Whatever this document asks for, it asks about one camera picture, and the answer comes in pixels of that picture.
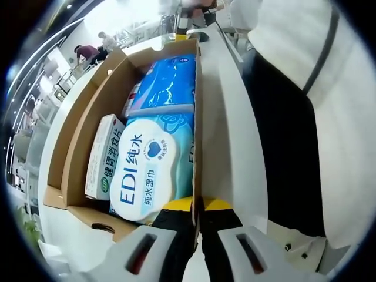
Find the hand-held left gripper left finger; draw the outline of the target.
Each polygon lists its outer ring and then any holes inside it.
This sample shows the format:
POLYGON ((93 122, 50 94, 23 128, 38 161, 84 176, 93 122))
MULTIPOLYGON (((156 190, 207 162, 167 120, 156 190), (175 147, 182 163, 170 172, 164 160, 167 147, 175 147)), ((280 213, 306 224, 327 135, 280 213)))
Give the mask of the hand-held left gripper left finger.
POLYGON ((182 281, 195 248, 194 199, 166 204, 151 226, 139 226, 106 255, 110 281, 182 281))

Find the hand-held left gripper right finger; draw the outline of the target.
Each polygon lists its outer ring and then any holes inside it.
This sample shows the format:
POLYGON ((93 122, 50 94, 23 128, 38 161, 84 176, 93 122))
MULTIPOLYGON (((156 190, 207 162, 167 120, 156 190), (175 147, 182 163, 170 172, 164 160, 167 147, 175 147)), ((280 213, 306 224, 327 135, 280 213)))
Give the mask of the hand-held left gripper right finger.
POLYGON ((296 270, 282 249, 253 226, 244 226, 227 202, 199 202, 202 251, 211 281, 314 281, 296 270))

